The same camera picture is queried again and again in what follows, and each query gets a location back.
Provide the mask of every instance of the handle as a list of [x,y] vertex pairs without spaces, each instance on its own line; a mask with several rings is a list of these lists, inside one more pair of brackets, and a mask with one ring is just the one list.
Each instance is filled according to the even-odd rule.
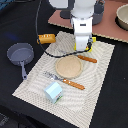
[[26,80],[27,79],[27,74],[26,74],[26,71],[25,71],[25,68],[24,68],[24,61],[20,61],[20,65],[22,66],[22,77],[23,77],[23,80]]
[[76,88],[79,88],[79,89],[81,89],[81,90],[85,89],[85,87],[84,87],[83,85],[74,83],[74,82],[69,81],[69,80],[67,80],[67,79],[63,79],[63,82],[64,82],[65,84],[71,85],[71,86],[76,87]]
[[89,61],[89,62],[97,63],[97,60],[96,59],[92,59],[92,58],[89,58],[89,57],[78,55],[78,58],[80,58],[82,60]]
[[103,3],[103,6],[104,6],[104,4],[105,4],[105,1],[104,1],[104,0],[97,0],[97,1],[96,1],[96,4],[98,4],[98,3],[100,3],[100,2]]

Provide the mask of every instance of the fork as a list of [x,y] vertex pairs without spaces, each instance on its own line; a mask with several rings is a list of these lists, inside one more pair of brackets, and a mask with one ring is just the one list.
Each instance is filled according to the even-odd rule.
[[85,89],[85,87],[83,85],[77,84],[77,83],[69,81],[67,79],[61,79],[61,78],[57,77],[56,75],[54,75],[50,72],[45,71],[43,74],[47,78],[62,81],[65,84],[71,85],[71,86],[76,87],[76,88],[81,89],[81,90]]
[[[68,54],[69,53],[69,52],[65,52],[63,50],[58,50],[58,51],[62,52],[63,54]],[[86,61],[89,61],[89,62],[97,63],[97,60],[93,59],[93,58],[89,58],[89,57],[85,57],[85,56],[81,56],[81,55],[75,55],[75,56],[77,56],[78,58],[80,58],[82,60],[86,60]]]

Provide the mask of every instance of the orange object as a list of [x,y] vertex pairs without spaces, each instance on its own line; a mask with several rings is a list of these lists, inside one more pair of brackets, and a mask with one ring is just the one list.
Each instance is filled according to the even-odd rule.
[[77,57],[82,59],[82,60],[86,60],[86,61],[89,61],[89,62],[97,63],[96,59],[92,59],[92,58],[81,56],[81,55],[78,55]]
[[79,89],[81,89],[81,90],[85,89],[85,87],[84,87],[83,85],[74,83],[74,82],[69,81],[69,80],[67,80],[67,79],[63,79],[63,82],[66,83],[66,84],[68,84],[68,85],[71,85],[71,86],[73,86],[73,87],[79,88]]
[[54,34],[44,34],[44,35],[39,35],[40,43],[45,44],[45,43],[55,43],[55,35]]

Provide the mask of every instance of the placemat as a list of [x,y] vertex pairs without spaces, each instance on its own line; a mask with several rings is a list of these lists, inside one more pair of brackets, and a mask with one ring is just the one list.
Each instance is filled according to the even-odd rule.
[[[117,9],[125,4],[128,4],[128,2],[105,1],[102,21],[92,26],[92,34],[128,43],[128,31],[120,28],[115,22]],[[61,10],[56,10],[49,18],[48,23],[73,29],[70,19],[61,18],[60,12]]]
[[[60,31],[56,37],[56,43],[50,44],[47,51],[54,55],[62,55],[58,49],[73,52],[73,45],[74,35]],[[56,74],[54,64],[57,59],[46,54],[42,55],[28,74],[27,80],[23,81],[12,95],[79,128],[88,128],[113,50],[113,45],[96,41],[92,45],[92,52],[82,53],[81,55],[95,58],[98,61],[95,64],[81,60],[84,64],[84,71],[78,78],[72,79],[84,85],[85,90],[79,90],[57,81],[64,91],[64,96],[56,104],[52,104],[43,94],[43,89],[53,81],[45,78],[43,71],[47,70]]]

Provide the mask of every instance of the frying pan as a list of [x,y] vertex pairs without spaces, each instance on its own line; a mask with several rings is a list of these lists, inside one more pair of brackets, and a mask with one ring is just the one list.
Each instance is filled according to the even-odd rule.
[[34,58],[32,46],[28,43],[14,44],[8,49],[7,57],[14,65],[22,66],[23,80],[27,79],[24,65],[30,63]]

